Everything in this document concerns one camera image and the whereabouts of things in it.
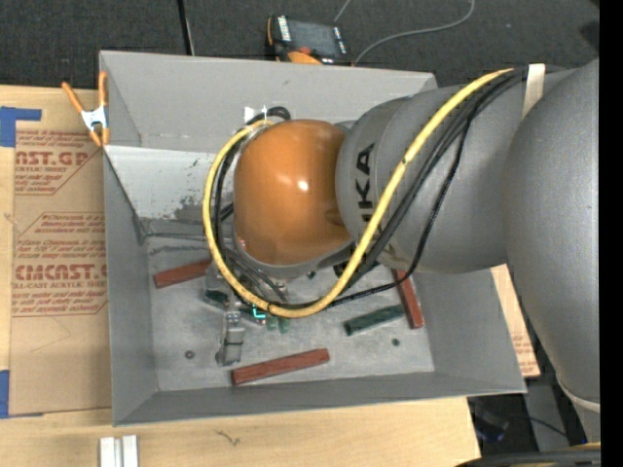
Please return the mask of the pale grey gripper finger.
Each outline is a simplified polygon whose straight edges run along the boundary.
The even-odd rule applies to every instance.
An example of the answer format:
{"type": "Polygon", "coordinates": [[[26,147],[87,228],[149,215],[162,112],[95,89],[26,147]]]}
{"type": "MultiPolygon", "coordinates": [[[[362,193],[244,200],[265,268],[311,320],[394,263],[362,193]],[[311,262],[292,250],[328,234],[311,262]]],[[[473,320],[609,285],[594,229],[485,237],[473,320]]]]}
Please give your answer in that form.
{"type": "Polygon", "coordinates": [[[241,345],[244,340],[244,327],[239,311],[226,311],[224,317],[223,344],[241,345]]]}
{"type": "Polygon", "coordinates": [[[215,361],[218,366],[231,366],[240,362],[241,353],[241,343],[224,342],[215,355],[215,361]]]}

